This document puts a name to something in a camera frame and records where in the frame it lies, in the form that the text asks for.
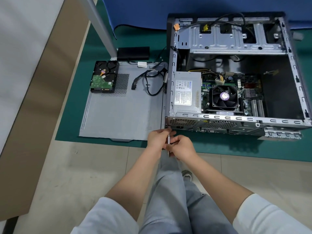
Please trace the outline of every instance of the gray pants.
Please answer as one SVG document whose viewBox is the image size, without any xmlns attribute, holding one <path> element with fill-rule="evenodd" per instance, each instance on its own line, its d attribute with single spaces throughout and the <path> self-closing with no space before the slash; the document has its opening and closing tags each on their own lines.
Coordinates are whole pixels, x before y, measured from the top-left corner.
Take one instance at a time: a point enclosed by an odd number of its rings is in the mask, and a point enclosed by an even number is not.
<svg viewBox="0 0 312 234">
<path fill-rule="evenodd" d="M 163 151 L 140 234 L 236 233 L 213 199 L 183 180 L 181 164 Z"/>
</svg>

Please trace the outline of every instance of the white shirt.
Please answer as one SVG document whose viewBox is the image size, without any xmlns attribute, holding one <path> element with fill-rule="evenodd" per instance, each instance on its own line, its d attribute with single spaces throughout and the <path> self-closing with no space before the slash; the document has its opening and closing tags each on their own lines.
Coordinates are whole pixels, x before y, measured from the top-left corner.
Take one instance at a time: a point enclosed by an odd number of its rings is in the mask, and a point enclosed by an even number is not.
<svg viewBox="0 0 312 234">
<path fill-rule="evenodd" d="M 293 217 L 257 194 L 240 206 L 233 227 L 239 234 L 312 234 Z M 138 234 L 137 222 L 116 201 L 103 197 L 71 234 Z"/>
</svg>

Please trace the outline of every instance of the person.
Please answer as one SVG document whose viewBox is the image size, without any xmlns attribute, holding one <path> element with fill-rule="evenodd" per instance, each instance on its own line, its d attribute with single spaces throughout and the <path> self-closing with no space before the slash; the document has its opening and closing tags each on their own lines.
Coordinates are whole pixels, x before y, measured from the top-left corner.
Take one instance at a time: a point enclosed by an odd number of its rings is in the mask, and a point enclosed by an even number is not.
<svg viewBox="0 0 312 234">
<path fill-rule="evenodd" d="M 72 234 L 312 233 L 257 194 L 230 180 L 199 157 L 188 137 L 170 128 L 152 131 L 129 172 L 99 199 Z M 171 144 L 166 144 L 170 136 Z M 143 225 L 137 219 L 159 161 Z M 209 193 L 181 171 L 184 162 Z"/>
</svg>

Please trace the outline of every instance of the person's right hand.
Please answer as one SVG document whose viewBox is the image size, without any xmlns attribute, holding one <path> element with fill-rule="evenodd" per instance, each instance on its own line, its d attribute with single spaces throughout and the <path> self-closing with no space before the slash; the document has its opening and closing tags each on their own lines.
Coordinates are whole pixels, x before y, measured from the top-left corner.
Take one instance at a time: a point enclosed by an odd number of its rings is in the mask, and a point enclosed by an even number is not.
<svg viewBox="0 0 312 234">
<path fill-rule="evenodd" d="M 183 162 L 186 162 L 190 157 L 197 155 L 192 141 L 189 137 L 178 135 L 170 139 L 172 144 L 165 144 L 164 149 L 170 152 L 171 156 L 176 156 Z"/>
</svg>

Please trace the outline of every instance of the brown cardboard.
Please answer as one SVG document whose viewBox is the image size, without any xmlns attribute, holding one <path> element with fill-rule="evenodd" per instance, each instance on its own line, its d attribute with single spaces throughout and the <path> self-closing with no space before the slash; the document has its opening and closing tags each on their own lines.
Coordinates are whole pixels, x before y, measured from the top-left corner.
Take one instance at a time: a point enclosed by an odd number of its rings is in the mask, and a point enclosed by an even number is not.
<svg viewBox="0 0 312 234">
<path fill-rule="evenodd" d="M 29 211 L 88 21 L 64 1 L 0 156 L 0 221 Z"/>
</svg>

